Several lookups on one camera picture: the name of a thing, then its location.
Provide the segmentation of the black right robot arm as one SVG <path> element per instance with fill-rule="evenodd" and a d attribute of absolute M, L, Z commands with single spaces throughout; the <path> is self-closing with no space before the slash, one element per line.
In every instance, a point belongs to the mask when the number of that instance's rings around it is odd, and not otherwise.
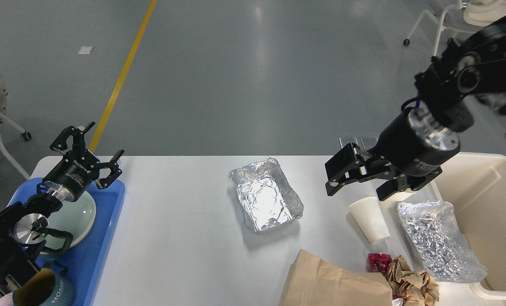
<path fill-rule="evenodd" d="M 414 85 L 416 95 L 372 148 L 348 143 L 325 163 L 328 196 L 354 182 L 383 179 L 376 193 L 385 200 L 421 190 L 442 173 L 441 165 L 461 149 L 458 134 L 474 124 L 463 99 L 506 93 L 506 15 L 462 43 L 451 41 Z"/>

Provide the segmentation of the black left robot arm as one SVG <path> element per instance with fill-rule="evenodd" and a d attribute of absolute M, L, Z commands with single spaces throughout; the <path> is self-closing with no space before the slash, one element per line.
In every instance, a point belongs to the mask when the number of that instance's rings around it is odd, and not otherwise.
<path fill-rule="evenodd" d="M 95 126 L 69 126 L 51 143 L 62 159 L 45 176 L 37 191 L 22 203 L 0 212 L 0 298 L 23 287 L 40 271 L 35 262 L 40 253 L 63 254 L 69 250 L 72 233 L 49 227 L 49 217 L 66 202 L 77 201 L 88 187 L 106 189 L 122 174 L 119 150 L 110 161 L 101 162 L 85 144 L 85 134 Z"/>

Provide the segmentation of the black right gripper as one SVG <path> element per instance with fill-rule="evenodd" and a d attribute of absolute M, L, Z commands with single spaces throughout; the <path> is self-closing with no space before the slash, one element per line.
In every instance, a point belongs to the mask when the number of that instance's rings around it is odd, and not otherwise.
<path fill-rule="evenodd" d="M 423 108 L 406 107 L 370 150 L 346 144 L 325 163 L 328 196 L 354 182 L 383 179 L 378 200 L 405 190 L 418 191 L 442 173 L 441 165 L 461 149 L 457 132 L 436 123 Z M 389 172 L 390 162 L 400 172 Z"/>

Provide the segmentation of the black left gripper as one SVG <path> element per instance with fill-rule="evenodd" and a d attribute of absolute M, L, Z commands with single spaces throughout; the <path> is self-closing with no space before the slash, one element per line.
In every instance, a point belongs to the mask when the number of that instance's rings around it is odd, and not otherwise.
<path fill-rule="evenodd" d="M 47 192 L 60 201 L 76 201 L 95 180 L 98 189 L 106 189 L 122 174 L 119 159 L 124 150 L 119 150 L 109 162 L 100 160 L 87 149 L 85 134 L 95 126 L 90 122 L 85 127 L 69 126 L 55 138 L 50 149 L 61 153 L 64 157 L 55 168 L 42 179 Z M 68 138 L 72 137 L 72 148 L 68 150 Z M 99 177 L 101 169 L 109 169 L 109 175 Z"/>

